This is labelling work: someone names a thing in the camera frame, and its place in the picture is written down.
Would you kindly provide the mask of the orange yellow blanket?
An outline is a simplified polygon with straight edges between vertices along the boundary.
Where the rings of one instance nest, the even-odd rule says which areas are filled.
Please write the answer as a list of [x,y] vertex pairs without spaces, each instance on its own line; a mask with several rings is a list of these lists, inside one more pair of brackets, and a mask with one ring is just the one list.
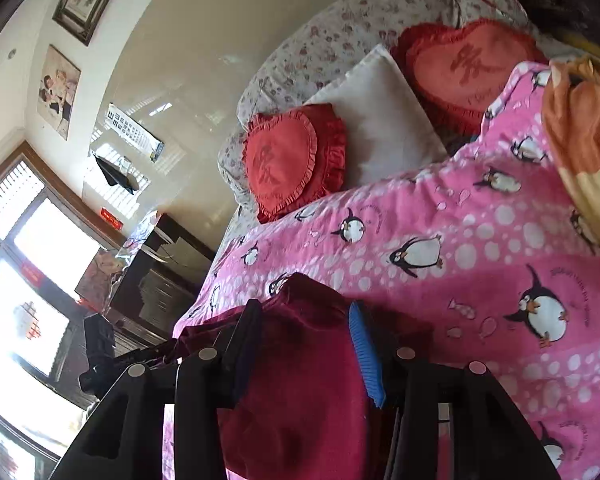
[[541,115],[562,183],[600,244],[600,61],[550,62]]

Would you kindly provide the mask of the dark wooden desk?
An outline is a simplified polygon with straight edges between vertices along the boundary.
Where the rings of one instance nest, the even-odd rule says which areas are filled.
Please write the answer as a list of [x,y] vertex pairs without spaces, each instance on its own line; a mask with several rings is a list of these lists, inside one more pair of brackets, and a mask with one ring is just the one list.
[[104,315],[136,338],[168,339],[197,299],[216,252],[168,214],[149,211],[114,258]]

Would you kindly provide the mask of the large red heart cushion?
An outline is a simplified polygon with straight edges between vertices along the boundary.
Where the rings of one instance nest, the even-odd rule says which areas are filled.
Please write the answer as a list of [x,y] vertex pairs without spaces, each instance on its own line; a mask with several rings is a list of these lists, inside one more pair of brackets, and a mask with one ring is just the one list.
[[546,61],[530,35],[487,18],[409,27],[390,53],[436,131],[460,136],[479,132],[518,63]]

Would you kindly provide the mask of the couple portrait poster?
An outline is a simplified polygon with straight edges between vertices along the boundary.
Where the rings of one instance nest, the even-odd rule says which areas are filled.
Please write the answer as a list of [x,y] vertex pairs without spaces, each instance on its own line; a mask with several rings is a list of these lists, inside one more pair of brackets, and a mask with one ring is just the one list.
[[49,46],[44,58],[36,92],[38,114],[64,140],[69,127],[81,71],[54,46]]

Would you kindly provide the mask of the dark cloth hanging on wall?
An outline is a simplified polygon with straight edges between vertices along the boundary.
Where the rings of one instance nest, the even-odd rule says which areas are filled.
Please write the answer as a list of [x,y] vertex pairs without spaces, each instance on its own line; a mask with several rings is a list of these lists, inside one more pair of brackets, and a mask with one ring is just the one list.
[[95,162],[109,186],[119,185],[130,194],[134,194],[138,190],[138,185],[134,177],[130,174],[124,174],[118,166],[114,166],[107,159],[99,156],[95,156]]

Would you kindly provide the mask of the small red heart cushion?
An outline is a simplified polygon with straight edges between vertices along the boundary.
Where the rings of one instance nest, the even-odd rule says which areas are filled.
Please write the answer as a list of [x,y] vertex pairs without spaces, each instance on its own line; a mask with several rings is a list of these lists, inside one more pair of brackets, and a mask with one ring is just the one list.
[[347,127],[329,103],[257,114],[242,162],[258,220],[272,222],[343,188]]

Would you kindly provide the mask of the dark red fleece garment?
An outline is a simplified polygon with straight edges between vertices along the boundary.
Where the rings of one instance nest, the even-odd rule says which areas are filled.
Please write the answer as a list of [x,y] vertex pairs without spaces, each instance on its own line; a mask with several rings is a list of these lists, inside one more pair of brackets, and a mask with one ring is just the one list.
[[246,392],[219,414],[229,472],[245,479],[384,476],[393,418],[367,395],[350,304],[300,273],[265,301]]

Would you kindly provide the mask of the photo frame on desk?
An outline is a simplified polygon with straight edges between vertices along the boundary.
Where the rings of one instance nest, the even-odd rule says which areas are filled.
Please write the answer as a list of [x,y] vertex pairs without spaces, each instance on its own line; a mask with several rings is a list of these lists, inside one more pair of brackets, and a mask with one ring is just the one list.
[[74,290],[83,304],[95,312],[105,309],[112,283],[121,275],[122,259],[114,250],[99,248],[78,281]]

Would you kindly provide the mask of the floral headboard bolster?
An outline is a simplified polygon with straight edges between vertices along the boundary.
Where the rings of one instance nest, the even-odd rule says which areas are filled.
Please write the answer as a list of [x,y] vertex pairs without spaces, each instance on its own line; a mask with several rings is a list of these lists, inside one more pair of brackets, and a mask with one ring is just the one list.
[[461,28],[479,18],[531,32],[518,0],[337,0],[285,39],[247,84],[237,103],[239,130],[218,155],[220,176],[238,205],[251,208],[242,141],[251,117],[299,106],[376,46],[392,48],[409,27],[434,23]]

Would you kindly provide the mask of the red wall sticker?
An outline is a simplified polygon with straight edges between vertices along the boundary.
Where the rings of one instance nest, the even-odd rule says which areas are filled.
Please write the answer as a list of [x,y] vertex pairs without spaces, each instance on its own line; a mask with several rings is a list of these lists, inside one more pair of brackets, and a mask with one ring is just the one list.
[[99,211],[99,215],[115,230],[121,231],[123,228],[123,223],[108,209],[102,208]]

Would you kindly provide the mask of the wall calendar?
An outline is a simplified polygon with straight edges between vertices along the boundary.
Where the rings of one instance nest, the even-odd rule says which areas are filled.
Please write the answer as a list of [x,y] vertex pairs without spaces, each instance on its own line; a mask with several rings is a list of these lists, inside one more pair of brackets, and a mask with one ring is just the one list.
[[139,122],[117,108],[114,103],[108,105],[105,116],[105,125],[114,130],[118,136],[132,148],[156,162],[163,151],[163,142],[156,138]]

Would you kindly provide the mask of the pink penguin blanket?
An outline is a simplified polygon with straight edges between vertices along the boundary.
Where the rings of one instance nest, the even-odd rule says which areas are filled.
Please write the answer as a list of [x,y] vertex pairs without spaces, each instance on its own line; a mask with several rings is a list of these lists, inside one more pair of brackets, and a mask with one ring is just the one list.
[[600,249],[572,220],[541,116],[550,71],[521,63],[475,142],[232,240],[174,333],[193,351],[249,299],[303,274],[359,301],[435,363],[486,364],[563,479],[600,474]]

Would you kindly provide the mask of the white pillow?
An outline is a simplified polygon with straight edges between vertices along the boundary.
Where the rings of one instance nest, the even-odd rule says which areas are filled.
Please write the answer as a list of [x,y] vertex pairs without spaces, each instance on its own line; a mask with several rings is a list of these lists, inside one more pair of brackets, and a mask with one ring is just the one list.
[[325,103],[347,128],[344,188],[357,188],[448,158],[398,64],[381,44],[306,101]]

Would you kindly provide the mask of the wooden framed window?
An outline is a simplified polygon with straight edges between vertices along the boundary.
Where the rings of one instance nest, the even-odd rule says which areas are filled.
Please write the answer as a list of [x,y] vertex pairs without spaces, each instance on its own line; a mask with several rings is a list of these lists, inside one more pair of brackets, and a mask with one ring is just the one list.
[[26,142],[0,163],[0,478],[46,479],[91,396],[76,285],[122,236]]

